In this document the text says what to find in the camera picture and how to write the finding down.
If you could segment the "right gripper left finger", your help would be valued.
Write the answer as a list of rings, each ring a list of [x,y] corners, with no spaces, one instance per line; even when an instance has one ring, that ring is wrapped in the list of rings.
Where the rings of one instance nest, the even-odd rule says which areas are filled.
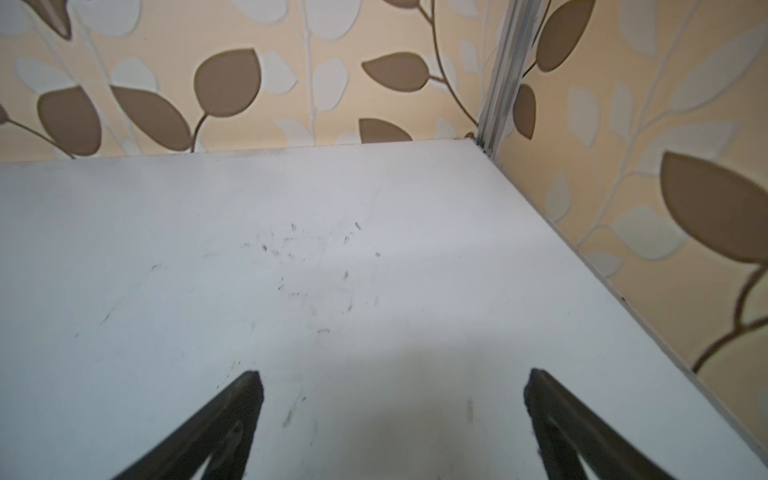
[[[244,477],[264,402],[260,374],[242,373],[118,479]]]

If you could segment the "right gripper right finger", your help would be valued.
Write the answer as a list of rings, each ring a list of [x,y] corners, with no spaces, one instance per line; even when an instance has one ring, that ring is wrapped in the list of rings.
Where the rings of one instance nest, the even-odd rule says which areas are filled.
[[[585,479],[589,466],[599,479],[673,479],[547,371],[530,371],[524,402],[548,478]]]

